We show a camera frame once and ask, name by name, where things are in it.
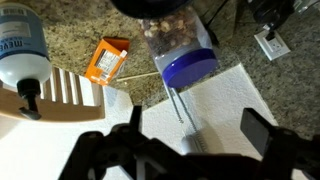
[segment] outlet cover plate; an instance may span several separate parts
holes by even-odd
[[[274,31],[275,38],[271,39],[270,41],[267,41],[266,39],[266,36],[268,34],[269,31],[264,30],[259,34],[254,35],[254,37],[256,38],[270,61],[290,52],[290,49],[282,40],[279,33]]]

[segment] bottle label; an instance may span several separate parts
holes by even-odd
[[[0,60],[13,54],[48,57],[39,17],[20,6],[0,6]]]

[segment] orange box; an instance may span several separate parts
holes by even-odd
[[[126,39],[103,38],[88,66],[85,77],[102,86],[112,77],[127,59],[130,42]]]

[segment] white bottle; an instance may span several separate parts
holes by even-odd
[[[20,108],[26,117],[40,119],[35,98],[41,93],[40,83],[50,75],[51,64],[38,15],[22,4],[0,4],[0,79],[17,87],[18,94],[28,100],[29,110]]]

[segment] black cable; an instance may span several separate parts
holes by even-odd
[[[204,25],[205,28],[209,28],[210,24],[212,23],[213,19],[219,14],[222,8],[227,4],[229,0],[223,1],[223,3],[219,6],[216,13],[211,17],[211,19]]]

